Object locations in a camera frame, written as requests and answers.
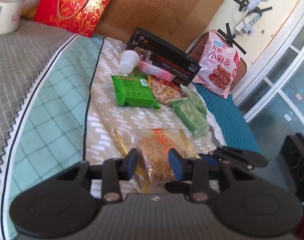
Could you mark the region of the clear bag of golden snacks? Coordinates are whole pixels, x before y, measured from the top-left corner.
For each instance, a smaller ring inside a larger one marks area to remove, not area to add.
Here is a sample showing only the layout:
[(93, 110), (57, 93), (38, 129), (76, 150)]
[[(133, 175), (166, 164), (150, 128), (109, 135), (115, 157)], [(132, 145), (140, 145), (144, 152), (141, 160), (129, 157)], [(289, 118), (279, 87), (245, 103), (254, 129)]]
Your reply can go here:
[(175, 179), (168, 161), (170, 149), (184, 158), (199, 158), (182, 129), (133, 129), (127, 132), (113, 130), (123, 155), (135, 148), (138, 165), (135, 180), (141, 193), (164, 191), (164, 185)]

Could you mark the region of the light green leaf packet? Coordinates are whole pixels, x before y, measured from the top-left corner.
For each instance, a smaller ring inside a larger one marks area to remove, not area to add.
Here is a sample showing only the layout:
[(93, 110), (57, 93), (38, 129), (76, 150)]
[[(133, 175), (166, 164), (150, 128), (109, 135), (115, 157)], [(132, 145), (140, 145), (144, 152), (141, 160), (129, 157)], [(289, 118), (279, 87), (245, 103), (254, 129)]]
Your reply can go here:
[(208, 132), (209, 124), (206, 118), (189, 98), (172, 100), (171, 104), (176, 115), (196, 138), (200, 138)]
[(184, 93), (188, 95), (189, 100), (192, 102), (192, 105), (196, 107), (196, 109), (204, 116), (207, 115), (207, 108), (203, 101), (201, 100), (199, 94), (194, 90), (181, 85), (181, 89)]

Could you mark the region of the beige patterned cloth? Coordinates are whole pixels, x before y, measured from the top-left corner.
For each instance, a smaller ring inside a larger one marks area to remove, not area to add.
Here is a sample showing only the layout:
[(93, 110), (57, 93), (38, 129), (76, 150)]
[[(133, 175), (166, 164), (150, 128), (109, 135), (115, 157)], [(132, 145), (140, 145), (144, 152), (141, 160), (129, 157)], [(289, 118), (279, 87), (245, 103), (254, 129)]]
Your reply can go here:
[(115, 134), (125, 137), (140, 129), (181, 129), (198, 153), (208, 153), (218, 145), (226, 144), (221, 128), (210, 111), (206, 116), (209, 131), (203, 137), (195, 138), (169, 106), (161, 105), (160, 109), (121, 107), (115, 98), (111, 77), (118, 73), (119, 55), (124, 49), (125, 44), (121, 41), (104, 38), (91, 85), (87, 113), (85, 159), (91, 165), (122, 157)]

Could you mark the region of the black device with green light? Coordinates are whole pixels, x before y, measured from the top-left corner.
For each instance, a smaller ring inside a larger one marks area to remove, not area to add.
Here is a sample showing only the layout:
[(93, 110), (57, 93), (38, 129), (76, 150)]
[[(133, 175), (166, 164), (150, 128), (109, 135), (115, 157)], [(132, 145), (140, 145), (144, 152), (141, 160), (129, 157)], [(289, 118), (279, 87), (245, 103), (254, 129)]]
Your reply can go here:
[(288, 135), (281, 147), (280, 154), (295, 183), (295, 194), (304, 202), (304, 135), (301, 133)]

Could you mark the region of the bright green snack packet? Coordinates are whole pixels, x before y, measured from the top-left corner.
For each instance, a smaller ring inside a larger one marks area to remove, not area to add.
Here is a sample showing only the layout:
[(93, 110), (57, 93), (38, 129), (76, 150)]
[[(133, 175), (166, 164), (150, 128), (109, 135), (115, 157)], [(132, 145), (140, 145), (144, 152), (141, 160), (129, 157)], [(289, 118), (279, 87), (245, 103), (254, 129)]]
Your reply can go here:
[(146, 79), (135, 76), (113, 75), (116, 100), (122, 107), (160, 109)]

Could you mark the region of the clear bag of peanuts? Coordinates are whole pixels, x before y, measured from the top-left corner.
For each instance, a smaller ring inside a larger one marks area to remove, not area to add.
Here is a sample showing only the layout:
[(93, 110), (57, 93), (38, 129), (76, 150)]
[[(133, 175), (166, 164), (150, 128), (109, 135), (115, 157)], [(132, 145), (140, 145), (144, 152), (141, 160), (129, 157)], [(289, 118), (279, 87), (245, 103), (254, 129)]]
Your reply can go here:
[(173, 100), (187, 98), (188, 95), (173, 84), (148, 76), (148, 84), (158, 103), (171, 106)]

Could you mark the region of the dark green snack packet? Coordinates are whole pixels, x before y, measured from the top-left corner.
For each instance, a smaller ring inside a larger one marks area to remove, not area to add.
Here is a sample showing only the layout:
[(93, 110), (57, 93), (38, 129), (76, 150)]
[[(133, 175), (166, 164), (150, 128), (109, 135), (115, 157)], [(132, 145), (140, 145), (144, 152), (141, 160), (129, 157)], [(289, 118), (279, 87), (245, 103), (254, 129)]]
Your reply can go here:
[(148, 79), (149, 74), (141, 71), (141, 69), (139, 67), (135, 67), (133, 69), (133, 71), (129, 74), (129, 76), (133, 76), (133, 77), (142, 77), (144, 79)]

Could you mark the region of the pink fried dough snack bag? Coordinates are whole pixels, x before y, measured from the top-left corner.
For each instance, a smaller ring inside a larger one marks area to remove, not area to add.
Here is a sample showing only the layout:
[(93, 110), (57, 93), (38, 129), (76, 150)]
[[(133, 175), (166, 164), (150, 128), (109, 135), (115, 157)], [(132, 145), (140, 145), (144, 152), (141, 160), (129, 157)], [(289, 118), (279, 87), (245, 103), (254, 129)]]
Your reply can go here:
[(193, 82), (226, 99), (240, 65), (236, 48), (223, 41), (215, 30), (211, 30), (203, 46), (199, 65), (200, 71)]

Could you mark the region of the pink wafer packet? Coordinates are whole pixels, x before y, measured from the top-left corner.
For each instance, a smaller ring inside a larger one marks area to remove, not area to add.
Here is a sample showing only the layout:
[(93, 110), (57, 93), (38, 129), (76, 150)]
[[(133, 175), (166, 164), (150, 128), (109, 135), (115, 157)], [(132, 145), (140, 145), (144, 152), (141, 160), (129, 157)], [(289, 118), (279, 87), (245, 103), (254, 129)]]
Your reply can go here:
[(141, 71), (149, 75), (158, 77), (159, 79), (162, 79), (164, 81), (172, 82), (175, 79), (175, 75), (171, 74), (167, 70), (159, 68), (153, 64), (149, 64), (145, 61), (140, 61), (139, 68)]

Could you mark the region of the white plastic cup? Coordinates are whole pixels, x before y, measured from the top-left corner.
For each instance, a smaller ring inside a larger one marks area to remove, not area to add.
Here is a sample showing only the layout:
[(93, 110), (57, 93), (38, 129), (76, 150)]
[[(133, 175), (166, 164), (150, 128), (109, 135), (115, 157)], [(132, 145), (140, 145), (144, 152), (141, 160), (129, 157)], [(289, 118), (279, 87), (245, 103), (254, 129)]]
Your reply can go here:
[(123, 74), (130, 74), (139, 64), (140, 57), (138, 53), (133, 50), (125, 50), (120, 55), (118, 69)]

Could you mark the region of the black sheep print box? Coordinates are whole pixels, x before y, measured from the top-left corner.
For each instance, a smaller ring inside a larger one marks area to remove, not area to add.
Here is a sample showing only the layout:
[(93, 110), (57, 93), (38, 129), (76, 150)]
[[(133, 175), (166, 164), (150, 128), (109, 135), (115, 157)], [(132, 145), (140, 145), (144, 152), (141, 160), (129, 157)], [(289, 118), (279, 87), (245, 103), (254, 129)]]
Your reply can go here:
[(201, 68), (182, 50), (140, 27), (135, 28), (126, 49), (136, 51), (142, 61), (168, 71), (177, 86), (188, 86)]

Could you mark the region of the white power strip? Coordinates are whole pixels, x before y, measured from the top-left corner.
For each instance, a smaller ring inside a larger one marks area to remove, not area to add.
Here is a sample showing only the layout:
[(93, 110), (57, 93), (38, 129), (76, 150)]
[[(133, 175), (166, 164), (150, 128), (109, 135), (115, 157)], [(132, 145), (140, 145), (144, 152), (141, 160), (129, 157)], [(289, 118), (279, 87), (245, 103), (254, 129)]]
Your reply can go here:
[(238, 25), (235, 26), (235, 34), (244, 36), (248, 35), (251, 36), (254, 33), (254, 25), (261, 19), (261, 15), (256, 12), (251, 12), (245, 18), (244, 25), (243, 21), (241, 21)]

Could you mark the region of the red gift bag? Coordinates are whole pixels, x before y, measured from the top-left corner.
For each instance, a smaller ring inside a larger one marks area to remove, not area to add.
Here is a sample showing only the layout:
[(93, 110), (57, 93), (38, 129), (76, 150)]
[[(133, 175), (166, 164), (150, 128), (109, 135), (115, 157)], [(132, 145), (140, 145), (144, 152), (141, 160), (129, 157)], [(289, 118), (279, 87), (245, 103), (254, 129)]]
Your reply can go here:
[(34, 20), (91, 37), (110, 0), (40, 0)]

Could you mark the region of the white enamel mug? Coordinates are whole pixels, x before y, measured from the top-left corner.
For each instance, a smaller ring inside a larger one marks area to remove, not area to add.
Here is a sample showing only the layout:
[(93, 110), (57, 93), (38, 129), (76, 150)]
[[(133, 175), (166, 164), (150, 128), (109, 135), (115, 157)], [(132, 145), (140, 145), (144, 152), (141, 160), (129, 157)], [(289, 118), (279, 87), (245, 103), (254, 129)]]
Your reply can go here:
[(0, 35), (18, 29), (24, 3), (25, 0), (0, 0)]

